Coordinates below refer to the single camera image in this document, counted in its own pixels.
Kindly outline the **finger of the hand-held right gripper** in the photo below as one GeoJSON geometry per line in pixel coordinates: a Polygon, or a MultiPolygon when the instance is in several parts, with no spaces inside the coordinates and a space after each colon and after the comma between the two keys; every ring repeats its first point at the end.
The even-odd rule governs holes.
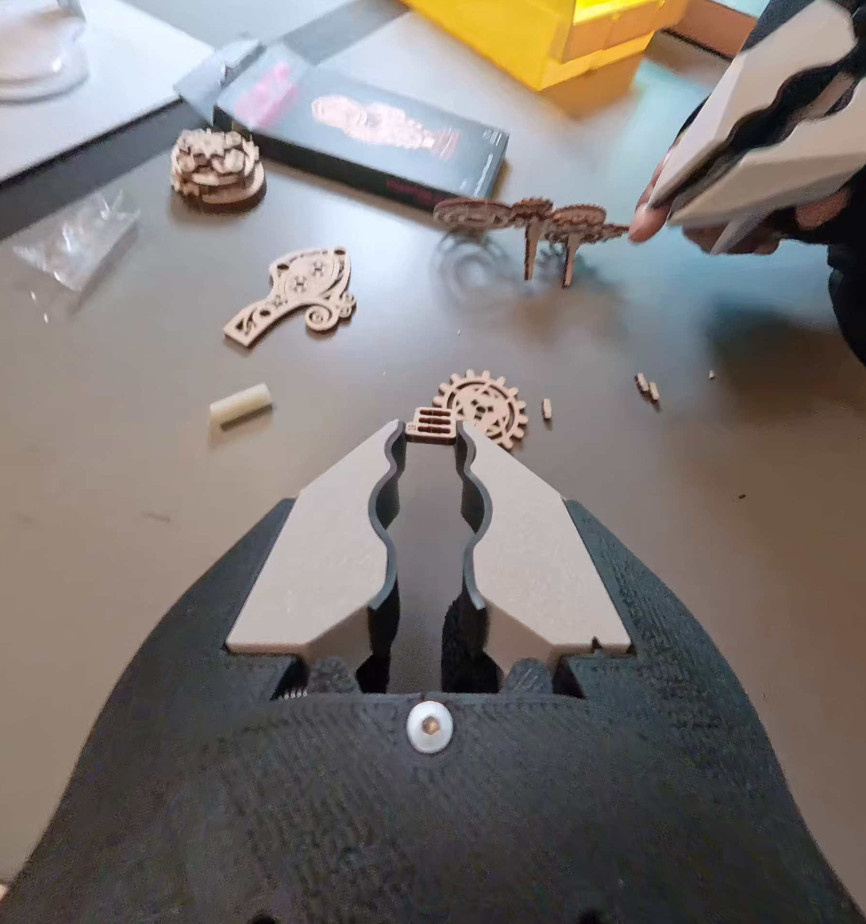
{"type": "Polygon", "coordinates": [[[814,1],[740,52],[675,142],[649,204],[672,200],[725,147],[744,119],[769,109],[793,78],[837,63],[855,43],[850,11],[837,2],[814,1]]]}
{"type": "Polygon", "coordinates": [[[866,168],[866,75],[831,75],[809,103],[781,114],[789,87],[753,110],[760,89],[718,87],[666,164],[669,224],[722,232],[735,246],[765,219],[823,200],[866,168]]]}

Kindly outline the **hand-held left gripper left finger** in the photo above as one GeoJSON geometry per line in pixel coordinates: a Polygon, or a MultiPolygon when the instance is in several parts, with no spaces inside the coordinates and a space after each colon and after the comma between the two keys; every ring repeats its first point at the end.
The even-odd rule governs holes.
{"type": "Polygon", "coordinates": [[[388,422],[301,490],[227,636],[231,653],[389,662],[405,455],[405,423],[388,422]]]}

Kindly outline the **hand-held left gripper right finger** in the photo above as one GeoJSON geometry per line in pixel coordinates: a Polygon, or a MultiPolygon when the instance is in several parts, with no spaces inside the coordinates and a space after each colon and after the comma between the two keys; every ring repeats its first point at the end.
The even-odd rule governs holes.
{"type": "Polygon", "coordinates": [[[460,636],[508,676],[529,660],[626,656],[633,641],[569,502],[473,426],[458,426],[462,517],[460,636]]]}

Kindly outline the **small wooden connector piece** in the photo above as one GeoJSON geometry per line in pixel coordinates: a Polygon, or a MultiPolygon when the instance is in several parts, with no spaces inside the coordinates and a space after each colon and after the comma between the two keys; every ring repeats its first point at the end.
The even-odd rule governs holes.
{"type": "Polygon", "coordinates": [[[458,438],[458,418],[454,410],[439,407],[418,407],[405,425],[409,442],[451,445],[458,438]]]}

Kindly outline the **wooden gear assembly with pegs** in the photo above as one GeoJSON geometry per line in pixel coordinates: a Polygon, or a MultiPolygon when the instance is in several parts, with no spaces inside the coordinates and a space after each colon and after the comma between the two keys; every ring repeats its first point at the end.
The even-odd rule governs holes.
{"type": "Polygon", "coordinates": [[[562,286],[570,288],[574,264],[581,246],[626,237],[627,225],[611,223],[600,206],[582,203],[556,207],[545,198],[528,198],[514,203],[494,199],[455,198],[439,202],[433,211],[439,225],[450,232],[482,236],[510,228],[524,233],[523,277],[531,281],[539,246],[546,241],[564,249],[562,286]]]}

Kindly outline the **person's right hand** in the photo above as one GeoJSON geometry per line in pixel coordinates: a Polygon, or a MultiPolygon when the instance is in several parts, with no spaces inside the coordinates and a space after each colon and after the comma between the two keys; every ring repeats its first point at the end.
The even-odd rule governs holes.
{"type": "MultiPolygon", "coordinates": [[[[628,237],[635,245],[640,245],[655,237],[664,227],[670,217],[670,205],[664,204],[656,207],[650,205],[651,195],[658,183],[666,162],[670,158],[671,152],[668,151],[661,159],[651,175],[650,180],[642,192],[633,214],[629,226],[628,237]]],[[[682,227],[683,237],[692,242],[704,252],[710,252],[716,245],[717,240],[723,234],[725,225],[706,226],[706,227],[682,227]]]]}

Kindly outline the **wood-edged grey table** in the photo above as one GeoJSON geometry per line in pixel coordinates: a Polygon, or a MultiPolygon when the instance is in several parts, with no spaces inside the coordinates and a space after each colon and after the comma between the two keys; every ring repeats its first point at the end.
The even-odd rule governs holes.
{"type": "Polygon", "coordinates": [[[730,60],[742,49],[764,8],[765,2],[688,1],[681,19],[664,31],[730,60]]]}

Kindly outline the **small white cylinder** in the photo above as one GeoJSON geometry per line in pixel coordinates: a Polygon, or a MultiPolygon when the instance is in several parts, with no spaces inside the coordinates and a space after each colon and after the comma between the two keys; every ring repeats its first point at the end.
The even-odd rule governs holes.
{"type": "Polygon", "coordinates": [[[208,419],[211,426],[224,429],[269,410],[272,406],[269,388],[259,384],[213,402],[209,406],[208,419]]]}

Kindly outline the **yellow plastic bin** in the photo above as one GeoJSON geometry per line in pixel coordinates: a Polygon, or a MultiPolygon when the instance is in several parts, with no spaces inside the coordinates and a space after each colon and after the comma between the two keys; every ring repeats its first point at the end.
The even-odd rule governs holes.
{"type": "Polygon", "coordinates": [[[626,86],[687,1],[405,1],[531,90],[588,77],[626,86]]]}

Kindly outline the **ornate wooden teardrop piece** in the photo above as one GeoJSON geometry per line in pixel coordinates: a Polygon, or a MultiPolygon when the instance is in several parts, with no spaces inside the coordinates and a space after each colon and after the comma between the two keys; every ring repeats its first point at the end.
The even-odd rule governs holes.
{"type": "Polygon", "coordinates": [[[304,248],[273,261],[269,292],[239,311],[224,327],[224,337],[250,349],[288,316],[301,313],[312,334],[332,332],[354,314],[357,300],[349,290],[351,262],[346,248],[304,248]]]}

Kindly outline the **black puzzle box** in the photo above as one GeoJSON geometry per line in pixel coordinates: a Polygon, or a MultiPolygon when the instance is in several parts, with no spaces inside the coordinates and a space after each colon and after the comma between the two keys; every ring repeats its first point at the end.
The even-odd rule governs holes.
{"type": "Polygon", "coordinates": [[[266,160],[426,213],[490,197],[508,147],[504,129],[309,64],[282,42],[232,41],[174,91],[266,160]]]}

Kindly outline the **clear plastic bag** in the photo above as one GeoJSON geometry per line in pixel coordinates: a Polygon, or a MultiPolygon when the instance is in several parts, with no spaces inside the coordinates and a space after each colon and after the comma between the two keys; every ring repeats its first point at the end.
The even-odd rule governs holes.
{"type": "Polygon", "coordinates": [[[136,237],[141,211],[123,190],[97,191],[57,214],[13,254],[70,292],[84,293],[136,237]]]}

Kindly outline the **small stacked wooden gear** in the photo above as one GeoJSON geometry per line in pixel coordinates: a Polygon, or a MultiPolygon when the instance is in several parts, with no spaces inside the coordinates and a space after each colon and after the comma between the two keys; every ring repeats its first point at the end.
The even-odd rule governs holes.
{"type": "Polygon", "coordinates": [[[182,201],[212,213],[254,208],[266,191],[258,146],[237,131],[209,128],[180,133],[170,153],[169,181],[182,201]]]}

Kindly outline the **white metal stand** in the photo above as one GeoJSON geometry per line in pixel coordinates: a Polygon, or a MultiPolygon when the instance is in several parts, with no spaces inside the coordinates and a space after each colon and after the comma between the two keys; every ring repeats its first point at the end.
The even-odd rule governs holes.
{"type": "Polygon", "coordinates": [[[212,52],[127,2],[0,2],[0,184],[169,105],[212,52]]]}

